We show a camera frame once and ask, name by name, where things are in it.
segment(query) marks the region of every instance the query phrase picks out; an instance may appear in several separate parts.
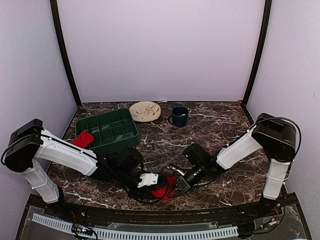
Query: green tray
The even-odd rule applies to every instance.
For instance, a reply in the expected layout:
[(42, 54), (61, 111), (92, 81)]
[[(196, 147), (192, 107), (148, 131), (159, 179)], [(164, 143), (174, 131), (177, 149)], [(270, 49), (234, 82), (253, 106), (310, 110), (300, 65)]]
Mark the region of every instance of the green tray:
[(113, 154), (138, 145), (138, 128), (128, 108), (80, 119), (75, 124), (75, 135), (86, 131), (94, 141), (88, 149), (98, 154)]

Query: red object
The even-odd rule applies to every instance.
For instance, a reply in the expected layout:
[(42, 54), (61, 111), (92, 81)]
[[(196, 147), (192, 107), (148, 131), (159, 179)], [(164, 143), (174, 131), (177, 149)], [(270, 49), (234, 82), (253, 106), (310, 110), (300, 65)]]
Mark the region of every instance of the red object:
[[(171, 187), (174, 185), (175, 180), (177, 179), (175, 176), (169, 176), (165, 174), (165, 177), (168, 179), (169, 182), (169, 189), (171, 189)], [(158, 187), (156, 191), (152, 192), (152, 195), (155, 196), (156, 198), (161, 198), (165, 192), (167, 190), (167, 186), (162, 186), (162, 187)], [(163, 198), (164, 200), (167, 201), (172, 201), (172, 197), (168, 198), (167, 196), (164, 196)]]
[(72, 144), (76, 145), (77, 147), (85, 149), (88, 147), (90, 143), (95, 140), (94, 136), (86, 131), (82, 131), (79, 136), (77, 136), (73, 141)]

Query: black base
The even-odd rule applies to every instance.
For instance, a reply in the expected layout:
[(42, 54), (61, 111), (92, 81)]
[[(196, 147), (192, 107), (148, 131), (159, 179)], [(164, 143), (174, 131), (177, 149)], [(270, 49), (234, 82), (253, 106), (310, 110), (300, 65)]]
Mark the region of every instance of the black base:
[(69, 214), (70, 210), (68, 208), (68, 205), (65, 202), (65, 196), (62, 188), (58, 186), (58, 190), (59, 190), (58, 201), (55, 203), (47, 204), (46, 208), (51, 212), (51, 214), (59, 218), (64, 218)]
[(261, 197), (259, 204), (256, 208), (256, 212), (259, 216), (265, 216), (267, 214), (270, 214), (272, 212), (272, 209), (277, 205), (276, 200), (267, 199), (264, 197)]

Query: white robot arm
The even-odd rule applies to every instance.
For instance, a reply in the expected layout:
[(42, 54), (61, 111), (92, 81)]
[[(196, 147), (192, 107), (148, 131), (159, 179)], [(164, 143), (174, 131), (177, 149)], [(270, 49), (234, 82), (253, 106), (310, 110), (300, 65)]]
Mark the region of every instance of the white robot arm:
[(44, 129), (42, 124), (41, 120), (34, 119), (13, 132), (1, 162), (22, 175), (47, 204), (62, 204), (63, 191), (51, 181), (37, 159), (58, 163), (97, 180), (108, 181), (117, 172), (129, 188), (142, 188), (158, 183), (157, 174), (144, 172), (139, 175), (132, 171), (143, 161), (137, 150), (124, 150), (120, 155), (121, 159), (116, 163), (119, 167), (111, 170), (112, 163), (108, 165), (106, 157), (59, 139)]
[(256, 124), (213, 156), (198, 144), (187, 147), (183, 154), (194, 167), (177, 178), (168, 192), (168, 197), (186, 193), (206, 175), (215, 177), (224, 173), (259, 149), (264, 149), (271, 158), (260, 201), (263, 205), (262, 212), (269, 211), (276, 204), (275, 200), (296, 156), (296, 128), (289, 122), (266, 113), (260, 114)]

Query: marble countertop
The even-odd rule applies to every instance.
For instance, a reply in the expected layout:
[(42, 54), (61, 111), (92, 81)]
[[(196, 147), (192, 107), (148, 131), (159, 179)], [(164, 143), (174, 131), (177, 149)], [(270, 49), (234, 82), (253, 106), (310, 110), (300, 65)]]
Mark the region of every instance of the marble countertop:
[[(64, 139), (72, 142), (75, 138), (77, 120), (129, 108), (132, 104), (134, 103), (83, 104)], [(242, 108), (236, 102), (168, 102), (159, 105), (162, 113), (158, 120), (137, 123), (137, 149), (143, 155), (148, 171), (159, 172), (170, 163), (190, 168), (191, 164), (182, 154), (187, 146), (198, 143), (213, 155), (250, 126)], [(168, 123), (168, 116), (175, 106), (189, 109), (186, 127), (177, 128)], [(210, 185), (194, 187), (173, 201), (162, 200), (154, 205), (141, 204), (128, 198), (114, 181), (93, 180), (56, 163), (51, 164), (48, 175), (62, 187), (65, 199), (70, 203), (122, 210), (173, 211), (235, 206), (259, 201), (268, 169), (269, 161), (265, 153), (259, 150), (235, 164)]]

